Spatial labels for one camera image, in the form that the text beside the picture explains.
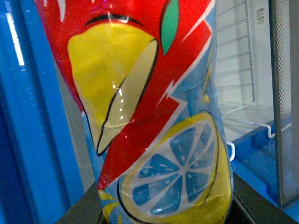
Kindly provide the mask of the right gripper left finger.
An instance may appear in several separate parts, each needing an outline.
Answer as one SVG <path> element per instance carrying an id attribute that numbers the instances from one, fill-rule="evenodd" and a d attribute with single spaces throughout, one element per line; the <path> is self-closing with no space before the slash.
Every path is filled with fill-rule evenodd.
<path id="1" fill-rule="evenodd" d="M 96 183 L 86 191 L 56 224 L 103 224 L 104 216 Z"/>

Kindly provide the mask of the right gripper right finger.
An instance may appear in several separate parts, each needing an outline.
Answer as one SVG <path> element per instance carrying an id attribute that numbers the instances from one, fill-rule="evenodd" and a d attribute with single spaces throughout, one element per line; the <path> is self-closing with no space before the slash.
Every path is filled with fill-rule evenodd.
<path id="1" fill-rule="evenodd" d="M 296 224 L 293 218 L 263 198 L 237 174 L 234 174 L 234 200 L 231 224 Z"/>

